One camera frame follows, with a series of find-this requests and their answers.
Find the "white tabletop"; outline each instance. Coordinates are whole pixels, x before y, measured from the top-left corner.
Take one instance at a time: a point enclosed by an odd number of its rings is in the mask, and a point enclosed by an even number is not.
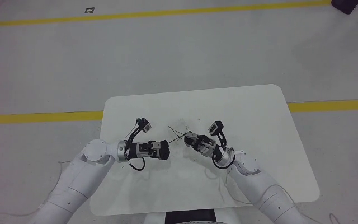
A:
[[[218,88],[162,94],[112,97],[105,104],[101,139],[123,139],[136,118],[146,118],[152,129],[135,142],[172,140],[169,125],[209,136],[215,120],[224,124],[228,145],[245,150],[282,185],[296,202],[314,201],[319,188],[279,87],[275,85]],[[115,163],[91,198],[98,216],[245,206],[245,200],[211,159],[186,147],[169,146],[167,161],[146,158],[143,171]],[[142,161],[133,160],[141,167]]]

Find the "black cable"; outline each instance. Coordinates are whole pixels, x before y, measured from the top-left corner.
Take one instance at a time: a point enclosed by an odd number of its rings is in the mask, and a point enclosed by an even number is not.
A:
[[[211,160],[213,161],[213,164],[216,166],[216,168],[219,168],[219,169],[221,169],[221,170],[225,170],[225,169],[229,168],[229,167],[234,163],[235,158],[236,158],[236,155],[234,154],[233,161],[231,161],[230,164],[227,165],[226,167],[220,167],[220,166],[218,166],[218,164],[216,164],[216,162],[215,162],[215,160],[214,160],[214,154],[213,154],[213,156],[211,157]]]
[[[179,138],[181,138],[181,137],[183,137],[185,134],[183,134],[183,135],[181,135],[181,136],[179,136],[179,137],[177,137],[177,138],[171,140],[170,142],[168,142],[168,144],[174,142],[175,140],[177,140],[177,139],[179,139]]]
[[[142,171],[142,170],[144,170],[144,168],[145,168],[145,160],[144,160],[143,157],[142,157],[142,160],[143,160],[143,167],[140,168],[140,169],[138,169],[137,167],[133,166],[131,163],[129,163],[129,165],[130,165],[134,170],[136,170],[136,171]]]

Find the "cable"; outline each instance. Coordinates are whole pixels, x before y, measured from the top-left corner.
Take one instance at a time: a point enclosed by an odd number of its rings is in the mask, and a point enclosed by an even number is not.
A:
[[[142,160],[143,160],[143,167],[140,168],[140,169],[138,169],[137,167],[133,166],[131,163],[129,163],[129,165],[130,165],[134,170],[136,170],[136,171],[142,171],[142,170],[144,170],[144,168],[145,168],[145,160],[144,160],[143,157],[142,157]]]
[[[132,128],[132,130],[130,130],[130,132],[123,138],[123,139],[125,139],[133,130],[134,130],[134,128],[135,128],[135,126],[136,126],[136,124],[137,124],[138,122],[137,122],[137,120],[135,121],[135,124],[134,124],[134,127]]]
[[[227,178],[228,178],[228,172],[226,173],[225,184],[224,184],[224,186],[225,186],[226,188],[227,188],[227,185],[226,185],[226,183],[227,183]],[[306,218],[308,218],[308,219],[310,219],[310,220],[312,220],[312,221],[314,221],[314,222],[316,222],[316,223],[318,223],[318,224],[323,224],[323,223],[321,223],[321,222],[319,222],[319,221],[317,221],[317,220],[315,220],[315,219],[313,219],[313,218],[307,216],[306,214],[303,214],[303,213],[299,210],[299,208],[298,208],[298,206],[296,205],[296,203],[293,201],[293,198],[291,197],[291,195],[287,192],[287,190],[286,190],[283,186],[281,186],[281,185],[279,185],[279,184],[272,184],[271,186],[269,186],[269,187],[264,191],[264,193],[262,193],[262,195],[260,196],[260,198],[259,198],[256,202],[254,202],[254,203],[248,203],[248,202],[243,202],[243,201],[241,201],[241,200],[237,200],[237,199],[235,199],[235,198],[231,195],[231,193],[230,193],[229,190],[228,190],[228,193],[229,193],[229,195],[231,196],[231,198],[232,198],[234,201],[237,201],[237,202],[240,202],[240,203],[243,203],[243,204],[253,205],[253,204],[256,204],[257,202],[261,201],[261,199],[262,199],[263,196],[266,194],[266,192],[267,192],[270,188],[272,188],[273,186],[278,186],[278,187],[280,187],[280,188],[288,195],[288,197],[289,197],[290,200],[292,201],[293,205],[296,207],[297,211],[298,211],[302,216],[304,216],[304,217],[306,217]],[[330,214],[329,214],[329,220],[330,220],[331,224],[333,224],[332,218],[334,218],[338,224],[341,224],[341,223],[339,222],[338,218],[337,218],[333,213],[330,213]]]
[[[216,166],[216,168],[219,168],[219,169],[221,169],[221,170],[225,170],[225,169],[229,168],[229,167],[234,163],[235,158],[236,158],[236,155],[234,154],[233,160],[232,160],[232,161],[229,163],[229,165],[227,165],[226,167],[220,167],[220,166],[218,166],[218,164],[216,164],[216,162],[215,162],[215,160],[214,160],[214,154],[213,154],[213,156],[211,157],[211,160],[213,161],[213,164]]]
[[[5,215],[7,215],[7,216],[14,216],[14,217],[25,217],[25,216],[30,216],[30,215],[36,213],[36,212],[46,203],[47,199],[49,199],[49,197],[50,197],[50,194],[55,190],[55,188],[56,188],[58,182],[60,181],[61,174],[62,174],[62,164],[65,164],[65,163],[71,162],[71,161],[72,161],[72,160],[70,160],[70,161],[64,161],[64,162],[58,161],[58,163],[60,164],[60,175],[59,175],[59,177],[57,178],[56,184],[55,184],[55,186],[52,188],[52,190],[47,194],[46,199],[45,199],[45,200],[38,206],[38,208],[35,209],[33,212],[25,213],[25,214],[13,214],[13,213],[8,213],[8,212],[0,212],[0,214],[5,214]]]

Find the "wire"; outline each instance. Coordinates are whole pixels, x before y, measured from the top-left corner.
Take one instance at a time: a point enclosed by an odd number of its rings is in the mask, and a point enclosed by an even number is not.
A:
[[[234,157],[233,157],[233,160],[229,163],[229,165],[227,165],[226,167],[221,167],[221,166],[218,166],[218,164],[216,164],[215,160],[214,160],[214,154],[213,156],[211,157],[211,160],[213,161],[213,164],[216,166],[216,168],[219,168],[221,170],[225,170],[227,168],[229,168],[235,161],[235,158],[236,158],[236,155],[234,154]]]
[[[137,120],[135,121],[135,124],[134,124],[134,127],[132,128],[132,130],[130,130],[130,132],[123,138],[123,139],[125,139],[133,130],[134,130],[134,128],[135,128],[135,126],[136,126],[136,124],[137,124],[138,122],[137,122]]]
[[[170,142],[168,142],[168,144],[170,144],[170,143],[174,142],[175,140],[177,140],[177,139],[179,139],[179,138],[183,137],[185,134],[182,134],[181,136],[179,136],[179,137],[177,137],[177,138],[175,138],[175,139],[171,140]]]
[[[135,167],[135,166],[133,166],[131,163],[129,163],[129,165],[134,169],[134,170],[136,170],[136,171],[142,171],[142,170],[144,170],[144,168],[145,168],[145,160],[144,160],[144,158],[142,157],[142,160],[143,160],[143,167],[142,168],[137,168],[137,167]]]
[[[176,130],[174,130],[174,129],[172,129],[170,126],[168,126],[173,132],[174,132],[174,134],[176,134],[176,136],[178,136],[179,138],[181,138],[177,133],[176,133]]]
[[[225,184],[224,184],[224,186],[225,186],[226,188],[227,188],[227,185],[226,185],[227,179],[228,179],[228,172],[226,173]],[[261,201],[261,199],[262,199],[263,196],[266,194],[266,192],[267,192],[270,188],[272,188],[273,186],[278,186],[278,187],[280,187],[280,188],[287,194],[287,196],[288,196],[288,197],[290,198],[290,200],[292,201],[293,205],[296,207],[297,211],[298,211],[302,216],[304,216],[304,217],[306,217],[306,218],[308,218],[308,219],[310,219],[310,220],[312,220],[312,221],[314,221],[314,222],[316,222],[316,223],[318,223],[318,224],[323,224],[323,223],[321,223],[321,222],[319,222],[319,221],[317,221],[317,220],[315,220],[315,219],[313,219],[313,218],[307,216],[306,214],[303,214],[303,213],[299,210],[299,208],[298,208],[298,206],[296,205],[296,203],[293,201],[293,198],[291,197],[291,195],[287,192],[287,190],[286,190],[283,186],[281,186],[281,185],[279,185],[279,184],[272,184],[271,186],[269,186],[269,187],[262,193],[262,195],[260,196],[259,200],[257,200],[257,201],[254,202],[254,203],[248,203],[248,202],[243,202],[243,201],[241,201],[241,200],[237,200],[237,199],[235,199],[235,198],[231,195],[231,193],[230,193],[229,190],[228,190],[228,193],[229,193],[229,195],[231,196],[231,198],[232,198],[234,201],[237,201],[237,202],[240,202],[240,203],[243,203],[243,204],[253,205],[253,204],[256,204],[257,202]],[[338,218],[337,218],[333,213],[330,213],[330,214],[329,214],[329,220],[330,220],[331,224],[333,224],[332,218],[334,218],[338,224],[341,224],[341,223],[339,222]]]
[[[175,139],[171,140],[170,142],[168,142],[168,144],[174,142],[175,140],[177,140],[177,139],[183,137],[184,135],[186,135],[186,133],[188,133],[188,127],[187,127],[187,126],[185,126],[185,132],[184,132],[184,134],[181,133],[181,132],[178,132],[177,130],[172,129],[170,126],[168,126],[168,127],[174,132],[174,134],[176,134],[176,135],[178,136],[177,138],[175,138]]]
[[[40,206],[38,206],[37,209],[35,209],[34,211],[32,211],[32,212],[30,212],[30,213],[25,213],[25,214],[13,214],[13,213],[8,213],[8,212],[0,212],[0,214],[5,214],[5,215],[7,215],[7,216],[14,216],[14,217],[25,217],[25,216],[30,216],[30,215],[36,213],[36,212],[46,203],[47,199],[49,199],[49,197],[50,197],[50,194],[55,190],[55,188],[56,188],[58,182],[60,181],[61,174],[62,174],[62,164],[65,164],[65,163],[71,162],[71,161],[72,161],[72,160],[70,160],[70,161],[64,161],[64,162],[58,161],[58,163],[60,164],[60,175],[59,175],[59,177],[57,178],[57,181],[56,181],[55,186],[54,186],[54,187],[52,188],[52,190],[47,194],[46,199],[40,204]]]

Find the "black object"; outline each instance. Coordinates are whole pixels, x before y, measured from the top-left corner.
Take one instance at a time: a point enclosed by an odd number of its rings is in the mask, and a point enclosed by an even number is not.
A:
[[[142,171],[142,170],[144,170],[144,168],[145,168],[145,160],[144,160],[144,158],[142,157],[142,160],[143,160],[143,167],[142,168],[137,168],[137,167],[135,167],[135,166],[133,166],[131,163],[129,163],[129,165],[134,169],[134,170],[136,170],[136,171]]]
[[[167,140],[161,141],[161,149],[159,150],[159,159],[167,160],[170,155],[169,143]]]
[[[213,161],[213,164],[215,165],[216,168],[219,168],[221,170],[225,170],[225,169],[229,168],[234,163],[235,158],[236,158],[236,155],[234,154],[233,160],[226,167],[218,166],[218,164],[216,164],[216,162],[215,162],[214,155],[211,157],[211,160]]]
[[[213,122],[213,124],[209,128],[209,133],[211,136],[218,136],[222,148],[226,146],[226,138],[222,131],[223,128],[224,125],[220,120]]]
[[[178,224],[191,221],[216,222],[213,209],[166,212],[165,224]]]
[[[334,8],[340,10],[344,14],[351,14],[358,5],[358,0],[332,0],[331,4]]]
[[[85,10],[85,14],[88,14],[88,13],[94,13],[95,12],[95,8],[94,7],[92,7],[92,8],[86,8],[86,10]]]

